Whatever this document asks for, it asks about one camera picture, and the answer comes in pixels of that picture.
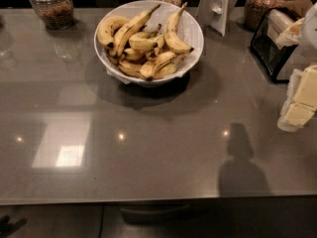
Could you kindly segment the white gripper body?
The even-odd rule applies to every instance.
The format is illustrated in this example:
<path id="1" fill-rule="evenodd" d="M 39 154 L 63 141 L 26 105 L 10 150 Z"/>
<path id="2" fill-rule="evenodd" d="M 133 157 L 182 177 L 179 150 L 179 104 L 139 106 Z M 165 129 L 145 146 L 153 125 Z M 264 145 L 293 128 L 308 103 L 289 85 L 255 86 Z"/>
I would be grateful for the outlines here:
<path id="1" fill-rule="evenodd" d="M 298 88 L 300 79 L 301 79 L 302 71 L 299 69 L 295 69 L 290 76 L 288 85 L 287 85 L 287 91 L 286 91 L 286 100 L 283 103 L 283 106 L 281 108 L 281 111 L 279 113 L 279 118 L 277 120 L 277 127 L 280 130 L 286 131 L 286 132 L 296 132 L 299 128 L 302 126 L 294 126 L 289 124 L 285 118 L 284 115 L 286 114 L 287 109 L 289 106 L 294 103 L 293 102 L 293 96 Z"/>

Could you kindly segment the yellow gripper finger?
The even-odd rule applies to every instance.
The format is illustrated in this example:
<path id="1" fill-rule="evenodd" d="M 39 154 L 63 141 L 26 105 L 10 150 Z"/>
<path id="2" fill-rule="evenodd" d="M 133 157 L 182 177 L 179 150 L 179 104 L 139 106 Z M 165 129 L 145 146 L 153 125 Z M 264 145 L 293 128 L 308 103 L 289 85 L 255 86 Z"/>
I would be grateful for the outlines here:
<path id="1" fill-rule="evenodd" d="M 315 114 L 316 109 L 301 103 L 292 103 L 284 115 L 285 120 L 294 126 L 305 125 Z"/>

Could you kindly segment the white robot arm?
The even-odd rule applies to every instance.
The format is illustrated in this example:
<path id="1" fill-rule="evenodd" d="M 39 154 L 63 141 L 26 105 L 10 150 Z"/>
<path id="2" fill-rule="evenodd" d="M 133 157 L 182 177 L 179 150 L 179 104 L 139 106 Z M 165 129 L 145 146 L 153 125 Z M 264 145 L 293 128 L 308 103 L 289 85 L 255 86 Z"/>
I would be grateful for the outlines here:
<path id="1" fill-rule="evenodd" d="M 281 108 L 277 127 L 295 132 L 302 128 L 317 111 L 317 3 L 284 30 L 276 42 L 287 47 L 298 45 L 310 64 L 303 70 L 295 69 L 289 79 L 286 100 Z"/>

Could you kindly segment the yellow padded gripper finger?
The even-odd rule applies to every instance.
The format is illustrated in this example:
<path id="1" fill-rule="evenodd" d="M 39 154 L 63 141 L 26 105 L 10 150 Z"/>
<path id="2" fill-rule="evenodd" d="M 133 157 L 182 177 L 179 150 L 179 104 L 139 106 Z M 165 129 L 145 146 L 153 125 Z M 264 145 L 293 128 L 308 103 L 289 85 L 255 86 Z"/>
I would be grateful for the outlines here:
<path id="1" fill-rule="evenodd" d="M 293 101 L 317 109 L 317 65 L 304 69 Z"/>

